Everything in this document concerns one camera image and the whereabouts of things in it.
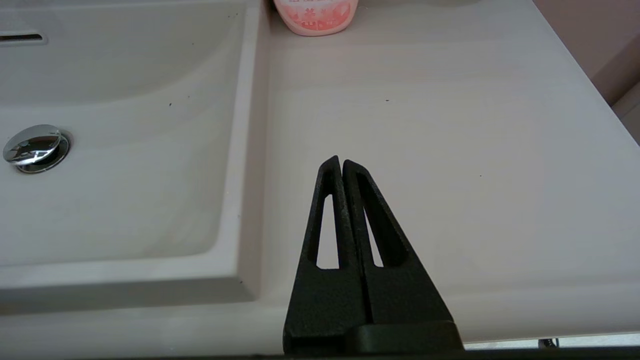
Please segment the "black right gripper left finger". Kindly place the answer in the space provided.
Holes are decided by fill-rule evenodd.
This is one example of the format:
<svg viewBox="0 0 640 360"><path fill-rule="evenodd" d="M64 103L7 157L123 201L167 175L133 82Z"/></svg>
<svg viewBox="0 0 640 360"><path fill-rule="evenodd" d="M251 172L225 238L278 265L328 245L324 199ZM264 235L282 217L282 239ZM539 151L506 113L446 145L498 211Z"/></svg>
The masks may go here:
<svg viewBox="0 0 640 360"><path fill-rule="evenodd" d="M338 267L318 266L324 204L332 198ZM338 156L318 168L285 324L285 353L366 353L368 323L359 247Z"/></svg>

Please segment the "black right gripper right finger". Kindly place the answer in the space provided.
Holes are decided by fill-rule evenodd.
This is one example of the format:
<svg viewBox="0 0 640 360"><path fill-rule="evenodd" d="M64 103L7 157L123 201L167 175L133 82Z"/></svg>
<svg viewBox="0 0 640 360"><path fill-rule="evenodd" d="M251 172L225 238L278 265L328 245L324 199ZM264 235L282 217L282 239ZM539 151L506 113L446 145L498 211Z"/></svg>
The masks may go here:
<svg viewBox="0 0 640 360"><path fill-rule="evenodd" d="M454 321L373 176L352 160L343 163L343 184L373 324Z"/></svg>

